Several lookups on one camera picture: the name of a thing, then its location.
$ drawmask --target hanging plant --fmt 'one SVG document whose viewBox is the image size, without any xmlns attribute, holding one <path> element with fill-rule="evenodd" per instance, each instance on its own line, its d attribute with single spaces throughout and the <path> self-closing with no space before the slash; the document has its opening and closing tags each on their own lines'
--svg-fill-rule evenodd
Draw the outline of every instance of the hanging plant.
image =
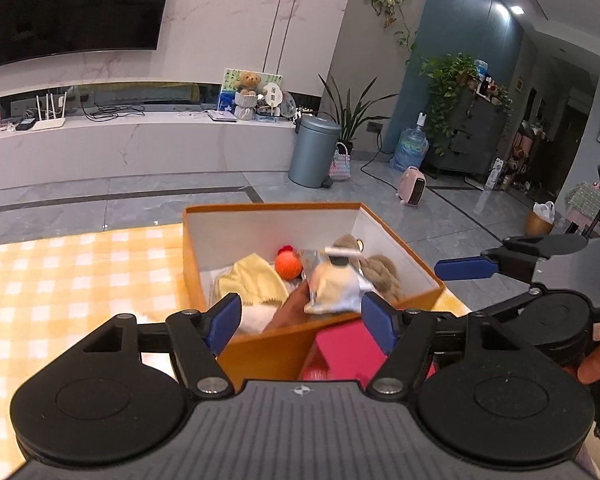
<svg viewBox="0 0 600 480">
<path fill-rule="evenodd" d="M 427 59 L 420 73 L 425 73 L 431 79 L 425 131 L 436 154 L 443 155 L 454 134 L 448 117 L 458 104 L 461 89 L 473 85 L 477 78 L 474 58 L 467 54 L 448 54 L 442 58 Z"/>
<path fill-rule="evenodd" d="M 381 16 L 384 19 L 384 28 L 391 27 L 397 20 L 396 10 L 400 15 L 402 24 L 400 28 L 404 30 L 396 30 L 394 36 L 397 36 L 398 45 L 404 47 L 409 51 L 409 57 L 405 60 L 404 64 L 408 65 L 411 62 L 413 52 L 416 50 L 416 33 L 417 30 L 413 30 L 413 27 L 407 25 L 404 14 L 402 13 L 402 4 L 404 0 L 365 0 L 371 3 L 371 7 L 376 12 L 376 16 Z"/>
</svg>

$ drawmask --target marble wall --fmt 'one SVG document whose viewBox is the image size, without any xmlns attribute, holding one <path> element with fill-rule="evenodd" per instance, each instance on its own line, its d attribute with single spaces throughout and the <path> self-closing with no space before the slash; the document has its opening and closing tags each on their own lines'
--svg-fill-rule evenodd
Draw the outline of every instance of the marble wall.
<svg viewBox="0 0 600 480">
<path fill-rule="evenodd" d="M 158 49 L 64 54 L 0 67 L 0 96 L 72 84 L 219 83 L 225 68 L 322 94 L 347 0 L 167 0 Z"/>
</svg>

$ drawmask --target yellow cloth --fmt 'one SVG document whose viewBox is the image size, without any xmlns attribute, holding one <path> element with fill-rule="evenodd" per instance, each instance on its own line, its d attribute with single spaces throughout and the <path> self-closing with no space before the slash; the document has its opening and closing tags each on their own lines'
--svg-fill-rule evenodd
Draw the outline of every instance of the yellow cloth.
<svg viewBox="0 0 600 480">
<path fill-rule="evenodd" d="M 218 278 L 216 293 L 222 298 L 229 292 L 240 296 L 243 305 L 285 303 L 289 293 L 278 273 L 256 253 L 234 263 L 228 274 Z"/>
</svg>

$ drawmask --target gray trash can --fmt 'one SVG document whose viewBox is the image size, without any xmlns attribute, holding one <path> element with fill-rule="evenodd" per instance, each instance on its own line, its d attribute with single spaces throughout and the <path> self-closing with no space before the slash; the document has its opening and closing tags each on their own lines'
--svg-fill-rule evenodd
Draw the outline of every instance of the gray trash can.
<svg viewBox="0 0 600 480">
<path fill-rule="evenodd" d="M 303 116 L 289 168 L 289 180 L 305 187 L 320 187 L 329 176 L 340 125 L 328 119 Z"/>
</svg>

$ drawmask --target bottle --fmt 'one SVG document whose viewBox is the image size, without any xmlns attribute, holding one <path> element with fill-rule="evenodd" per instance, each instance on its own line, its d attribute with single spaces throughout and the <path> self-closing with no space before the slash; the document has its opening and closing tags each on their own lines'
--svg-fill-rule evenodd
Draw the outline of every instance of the bottle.
<svg viewBox="0 0 600 480">
<path fill-rule="evenodd" d="M 489 65 L 481 59 L 476 59 L 474 61 L 474 65 L 476 72 L 478 73 L 478 79 L 480 82 L 483 82 L 484 78 L 487 76 L 487 69 L 489 68 Z"/>
<path fill-rule="evenodd" d="M 426 114 L 421 113 L 418 116 L 415 128 L 405 128 L 400 134 L 400 140 L 395 147 L 395 153 L 389 165 L 394 170 L 405 171 L 414 166 L 419 168 L 424 160 L 424 156 L 429 149 L 429 141 L 423 130 L 424 123 L 427 120 Z"/>
</svg>

